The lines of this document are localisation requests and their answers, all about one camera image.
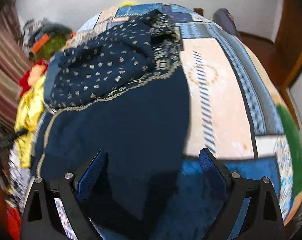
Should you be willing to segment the navy patterned hoodie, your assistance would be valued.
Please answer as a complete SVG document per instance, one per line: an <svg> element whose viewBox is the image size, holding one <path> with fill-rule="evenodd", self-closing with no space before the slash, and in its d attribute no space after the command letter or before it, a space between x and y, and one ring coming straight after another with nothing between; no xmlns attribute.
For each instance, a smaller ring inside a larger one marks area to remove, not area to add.
<svg viewBox="0 0 302 240"><path fill-rule="evenodd" d="M88 197L104 227L150 231L176 188L190 96L172 16L158 10L62 53L32 172L58 179L106 157Z"/></svg>

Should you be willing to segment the green cloth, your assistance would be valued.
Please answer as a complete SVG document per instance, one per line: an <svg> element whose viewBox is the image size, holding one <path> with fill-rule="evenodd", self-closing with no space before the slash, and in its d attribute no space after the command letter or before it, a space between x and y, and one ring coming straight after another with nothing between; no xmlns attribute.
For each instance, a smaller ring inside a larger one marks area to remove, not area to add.
<svg viewBox="0 0 302 240"><path fill-rule="evenodd" d="M284 133L287 137L290 148L293 165L292 194L295 198L302 191L302 145L300 135L298 128L288 110L282 105L277 105L276 109L281 118Z"/></svg>

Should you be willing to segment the yellow garment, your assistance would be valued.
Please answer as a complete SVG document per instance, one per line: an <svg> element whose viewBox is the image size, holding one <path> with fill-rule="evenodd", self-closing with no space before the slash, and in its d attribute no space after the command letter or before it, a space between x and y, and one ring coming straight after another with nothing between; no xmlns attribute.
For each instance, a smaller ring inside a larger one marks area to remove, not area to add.
<svg viewBox="0 0 302 240"><path fill-rule="evenodd" d="M21 168L29 168L31 161L31 145L33 133L37 128L40 116L44 112L44 82L46 75L41 76L37 82L22 96L14 124L16 132L27 129L27 133L16 139L16 146Z"/></svg>

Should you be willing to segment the blue patchwork bedspread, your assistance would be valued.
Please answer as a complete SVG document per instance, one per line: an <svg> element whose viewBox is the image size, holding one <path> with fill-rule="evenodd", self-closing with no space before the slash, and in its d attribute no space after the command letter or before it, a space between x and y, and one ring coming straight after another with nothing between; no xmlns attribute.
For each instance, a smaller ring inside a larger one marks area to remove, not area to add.
<svg viewBox="0 0 302 240"><path fill-rule="evenodd" d="M208 148L217 160L243 178L268 177L284 225L288 225L302 203L302 191L293 197L291 153L276 109L277 105L287 107L255 54L216 23L174 4L111 7L84 23L57 55L54 80L65 50L153 10L173 18L190 96L188 132L176 188L150 231L123 234L88 216L89 220L103 239L202 239L225 202L199 163L200 151ZM52 87L45 90L49 102ZM249 198L244 199L228 239L238 236L249 202Z"/></svg>

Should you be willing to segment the red plush toy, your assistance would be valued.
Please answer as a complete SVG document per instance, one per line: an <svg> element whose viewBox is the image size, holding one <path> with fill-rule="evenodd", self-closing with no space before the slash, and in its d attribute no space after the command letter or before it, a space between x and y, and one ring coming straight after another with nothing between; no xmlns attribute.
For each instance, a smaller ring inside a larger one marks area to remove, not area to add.
<svg viewBox="0 0 302 240"><path fill-rule="evenodd" d="M25 72L24 76L18 81L20 87L19 98L22 96L44 75L48 69L49 61L46 59L39 59L33 63L31 68Z"/></svg>

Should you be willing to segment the wooden door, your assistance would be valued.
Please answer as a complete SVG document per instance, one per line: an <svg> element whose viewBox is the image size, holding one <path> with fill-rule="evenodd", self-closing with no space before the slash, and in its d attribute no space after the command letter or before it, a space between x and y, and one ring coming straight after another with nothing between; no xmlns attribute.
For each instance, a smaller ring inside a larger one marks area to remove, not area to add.
<svg viewBox="0 0 302 240"><path fill-rule="evenodd" d="M286 93L302 72L302 0L283 0L275 51L281 65L274 84Z"/></svg>

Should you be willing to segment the grey backpack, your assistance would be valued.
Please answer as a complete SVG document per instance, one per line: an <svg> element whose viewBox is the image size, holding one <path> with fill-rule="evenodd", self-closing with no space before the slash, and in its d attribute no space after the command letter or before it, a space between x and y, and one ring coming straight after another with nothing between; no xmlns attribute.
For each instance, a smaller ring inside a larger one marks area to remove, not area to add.
<svg viewBox="0 0 302 240"><path fill-rule="evenodd" d="M212 21L218 24L224 31L242 40L239 31L236 28L233 17L226 8L218 9L214 14Z"/></svg>

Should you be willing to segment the yellow plush toy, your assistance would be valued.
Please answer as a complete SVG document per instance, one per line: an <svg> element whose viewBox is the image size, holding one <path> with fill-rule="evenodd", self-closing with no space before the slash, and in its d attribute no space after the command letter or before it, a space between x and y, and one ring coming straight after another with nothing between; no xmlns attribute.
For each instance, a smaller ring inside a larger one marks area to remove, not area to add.
<svg viewBox="0 0 302 240"><path fill-rule="evenodd" d="M138 2L132 0L125 0L120 2L118 7L126 7L126 6L133 6L133 5L138 5Z"/></svg>

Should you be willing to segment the wooden bed post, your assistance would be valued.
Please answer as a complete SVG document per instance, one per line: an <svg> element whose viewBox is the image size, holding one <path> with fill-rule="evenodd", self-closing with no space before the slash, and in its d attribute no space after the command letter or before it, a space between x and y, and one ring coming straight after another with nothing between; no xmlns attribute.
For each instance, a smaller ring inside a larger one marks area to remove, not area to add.
<svg viewBox="0 0 302 240"><path fill-rule="evenodd" d="M204 10L202 8L194 8L193 11L201 16L204 15Z"/></svg>

